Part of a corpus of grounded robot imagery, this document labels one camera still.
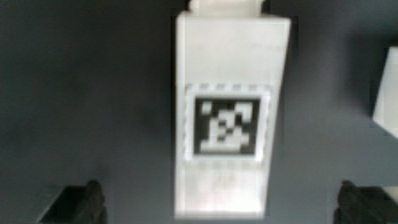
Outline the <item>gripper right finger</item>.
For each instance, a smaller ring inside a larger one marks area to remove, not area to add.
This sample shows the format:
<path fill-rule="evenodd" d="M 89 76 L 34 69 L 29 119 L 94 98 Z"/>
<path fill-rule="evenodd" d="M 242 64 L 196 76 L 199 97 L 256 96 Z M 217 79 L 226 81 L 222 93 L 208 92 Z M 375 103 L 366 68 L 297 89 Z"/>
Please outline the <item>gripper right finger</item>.
<path fill-rule="evenodd" d="M 398 186 L 341 182 L 334 224 L 398 224 Z"/>

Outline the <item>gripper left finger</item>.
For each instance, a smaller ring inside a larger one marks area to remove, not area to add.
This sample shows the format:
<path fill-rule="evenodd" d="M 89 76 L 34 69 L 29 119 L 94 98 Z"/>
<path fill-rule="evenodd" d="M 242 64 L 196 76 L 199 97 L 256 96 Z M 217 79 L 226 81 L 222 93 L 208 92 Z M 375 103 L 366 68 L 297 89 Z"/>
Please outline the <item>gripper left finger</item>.
<path fill-rule="evenodd" d="M 64 186 L 50 196 L 36 224 L 109 224 L 105 194 L 96 180 L 84 186 Z"/>

